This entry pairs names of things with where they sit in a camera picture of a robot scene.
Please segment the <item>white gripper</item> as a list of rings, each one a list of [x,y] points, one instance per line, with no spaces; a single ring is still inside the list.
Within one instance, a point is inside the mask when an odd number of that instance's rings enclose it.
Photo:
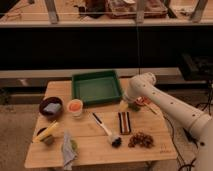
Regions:
[[[129,109],[128,104],[135,103],[135,100],[136,100],[136,98],[128,90],[126,90],[123,93],[122,99],[119,103],[119,110],[125,111],[125,110]]]

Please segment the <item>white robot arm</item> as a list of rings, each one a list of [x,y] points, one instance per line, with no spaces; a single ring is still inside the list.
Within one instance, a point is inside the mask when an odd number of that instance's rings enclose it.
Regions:
[[[155,83],[151,72],[133,76],[122,100],[131,104],[146,97],[178,121],[199,142],[195,171],[213,171],[213,116],[159,90]]]

